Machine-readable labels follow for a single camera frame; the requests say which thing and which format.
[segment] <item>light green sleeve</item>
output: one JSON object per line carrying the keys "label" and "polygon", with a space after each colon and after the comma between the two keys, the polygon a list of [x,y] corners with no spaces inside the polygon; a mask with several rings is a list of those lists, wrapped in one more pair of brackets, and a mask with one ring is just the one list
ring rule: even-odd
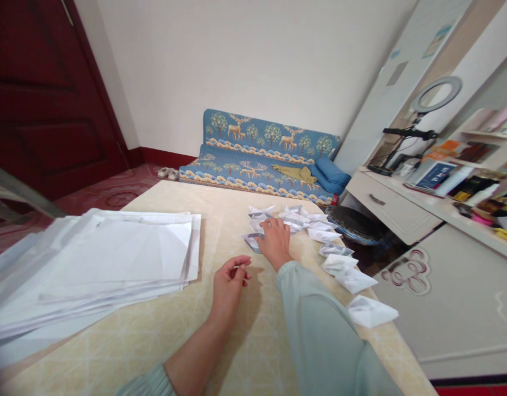
{"label": "light green sleeve", "polygon": [[297,261],[277,274],[302,396],[400,396],[372,346],[321,280]]}
{"label": "light green sleeve", "polygon": [[177,396],[160,363],[145,375],[134,378],[117,390],[115,396]]}

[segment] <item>desk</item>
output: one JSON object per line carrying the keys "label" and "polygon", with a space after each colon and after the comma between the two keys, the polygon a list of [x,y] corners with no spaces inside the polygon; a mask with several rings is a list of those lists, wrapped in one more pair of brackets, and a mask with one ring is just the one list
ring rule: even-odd
{"label": "desk", "polygon": [[348,192],[412,246],[373,290],[430,379],[507,373],[507,242],[453,200],[361,167]]}
{"label": "desk", "polygon": [[[278,211],[284,204],[303,205],[311,213],[321,213],[309,201],[166,181],[128,204],[124,208],[128,211],[202,214],[199,279],[182,292],[120,309],[48,355],[19,364],[14,368],[19,374],[4,389],[21,395],[112,394],[167,359],[187,340],[210,311],[215,271],[228,258],[248,254],[253,279],[243,292],[238,323],[207,394],[299,394],[275,272],[240,237],[250,232],[249,204],[277,205]],[[299,232],[291,238],[290,253],[346,305],[352,295],[321,269],[320,246],[306,232]],[[363,295],[376,298],[372,290]],[[359,327],[359,333],[371,342],[406,396],[436,395],[394,324]]]}

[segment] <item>drawer handle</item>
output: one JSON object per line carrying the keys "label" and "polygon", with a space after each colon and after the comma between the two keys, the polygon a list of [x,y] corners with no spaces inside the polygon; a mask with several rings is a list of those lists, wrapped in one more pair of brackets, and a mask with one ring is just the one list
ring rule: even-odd
{"label": "drawer handle", "polygon": [[381,201],[379,200],[378,198],[376,198],[374,195],[372,194],[369,194],[369,198],[371,198],[371,201],[373,201],[374,203],[378,204],[378,205],[381,205],[381,206],[384,206],[385,205],[385,202],[384,201]]}

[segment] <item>dark red door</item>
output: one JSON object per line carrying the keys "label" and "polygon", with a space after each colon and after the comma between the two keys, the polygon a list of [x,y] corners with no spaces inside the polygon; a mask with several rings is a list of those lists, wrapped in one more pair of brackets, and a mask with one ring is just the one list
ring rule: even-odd
{"label": "dark red door", "polygon": [[0,167],[49,199],[126,169],[61,0],[0,0]]}

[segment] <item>blue floor cushion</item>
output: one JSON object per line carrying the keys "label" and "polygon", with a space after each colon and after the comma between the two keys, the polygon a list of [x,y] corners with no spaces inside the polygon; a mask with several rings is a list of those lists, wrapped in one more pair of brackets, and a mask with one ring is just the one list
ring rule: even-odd
{"label": "blue floor cushion", "polygon": [[199,157],[180,168],[180,181],[272,194],[331,205],[335,194],[272,169],[332,159],[340,138],[208,109]]}

